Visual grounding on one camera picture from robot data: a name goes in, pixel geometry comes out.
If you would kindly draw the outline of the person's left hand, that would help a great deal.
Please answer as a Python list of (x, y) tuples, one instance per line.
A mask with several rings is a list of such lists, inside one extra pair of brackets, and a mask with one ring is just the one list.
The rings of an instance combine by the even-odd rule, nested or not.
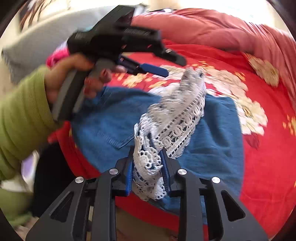
[[(89, 71), (93, 67), (94, 63), (88, 60), (82, 54), (74, 54), (59, 61), (44, 76), (45, 91), (48, 103), (53, 104), (56, 101), (58, 92), (70, 71), (74, 69), (79, 71)], [(94, 98), (97, 95), (97, 92), (102, 90), (104, 85), (110, 82), (112, 73), (126, 73), (126, 69), (123, 66), (115, 66), (111, 70), (103, 69), (94, 77), (87, 77), (84, 80), (84, 95), (87, 98)]]

